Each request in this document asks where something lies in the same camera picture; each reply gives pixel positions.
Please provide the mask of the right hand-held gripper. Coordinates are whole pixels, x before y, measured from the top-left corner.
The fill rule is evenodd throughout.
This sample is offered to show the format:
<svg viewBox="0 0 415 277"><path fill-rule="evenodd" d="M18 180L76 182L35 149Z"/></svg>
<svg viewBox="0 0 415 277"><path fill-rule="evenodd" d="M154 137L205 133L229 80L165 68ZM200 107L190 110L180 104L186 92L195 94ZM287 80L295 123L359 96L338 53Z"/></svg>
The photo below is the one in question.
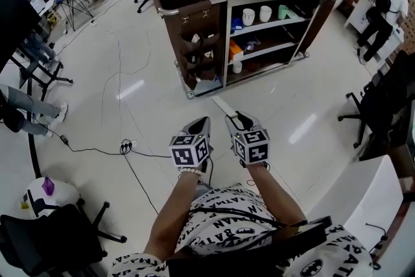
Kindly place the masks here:
<svg viewBox="0 0 415 277"><path fill-rule="evenodd" d="M270 138L258 118L236 111L243 129L238 128L232 117L225 115L225 124L231 136L231 150L244 166L267 162Z"/></svg>

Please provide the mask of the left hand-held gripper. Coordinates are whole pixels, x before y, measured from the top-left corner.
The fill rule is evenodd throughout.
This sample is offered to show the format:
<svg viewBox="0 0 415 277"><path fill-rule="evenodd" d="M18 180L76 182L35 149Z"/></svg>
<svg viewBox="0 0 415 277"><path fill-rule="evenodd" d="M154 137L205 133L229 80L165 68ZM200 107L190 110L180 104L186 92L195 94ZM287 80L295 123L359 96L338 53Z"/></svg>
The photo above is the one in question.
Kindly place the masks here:
<svg viewBox="0 0 415 277"><path fill-rule="evenodd" d="M169 144L174 166L181 172L203 175L208 168L213 147L210 145L211 120L200 117L185 125Z"/></svg>

